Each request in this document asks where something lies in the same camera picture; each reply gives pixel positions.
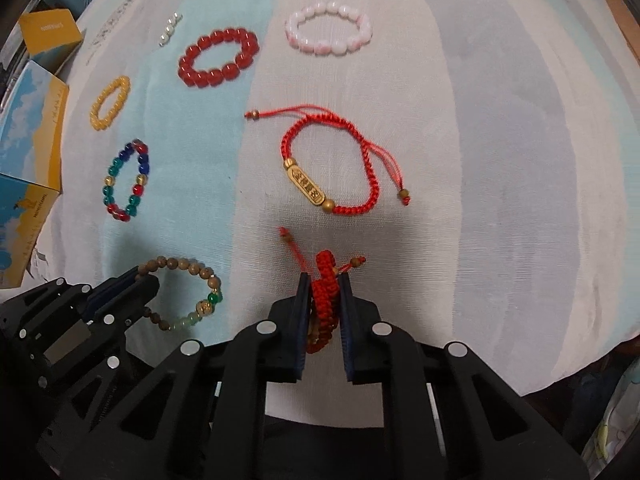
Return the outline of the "blue yellow cardboard box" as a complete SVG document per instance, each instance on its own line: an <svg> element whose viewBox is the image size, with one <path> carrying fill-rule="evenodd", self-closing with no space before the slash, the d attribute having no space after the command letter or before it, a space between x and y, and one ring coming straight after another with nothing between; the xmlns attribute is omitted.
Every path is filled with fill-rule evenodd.
<svg viewBox="0 0 640 480"><path fill-rule="evenodd" d="M61 139L70 89L56 72L81 44L70 10L18 20L29 59L1 112L1 287L15 288L62 192Z"/></svg>

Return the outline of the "striped pastel bed sheet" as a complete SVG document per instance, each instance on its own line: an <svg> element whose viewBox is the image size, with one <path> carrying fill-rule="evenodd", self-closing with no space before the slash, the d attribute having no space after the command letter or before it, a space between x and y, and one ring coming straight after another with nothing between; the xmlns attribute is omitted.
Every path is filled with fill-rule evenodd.
<svg viewBox="0 0 640 480"><path fill-rule="evenodd" d="M174 36L158 37L171 14ZM213 344L307 257L417 340L465 342L530 393L639 331L639 66L604 0L93 0L66 77L63 193L24 281L211 266ZM284 172L281 108L316 104L397 160L356 218Z"/></svg>

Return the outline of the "white pearl strand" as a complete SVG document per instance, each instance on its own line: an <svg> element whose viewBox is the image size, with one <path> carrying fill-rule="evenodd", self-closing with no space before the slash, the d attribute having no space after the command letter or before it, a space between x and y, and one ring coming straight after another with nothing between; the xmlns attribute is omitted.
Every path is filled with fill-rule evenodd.
<svg viewBox="0 0 640 480"><path fill-rule="evenodd" d="M160 33L158 37L158 45L163 48L169 44L171 37L174 36L177 25L182 20L182 14L175 12L171 14L171 16L166 21L163 31Z"/></svg>

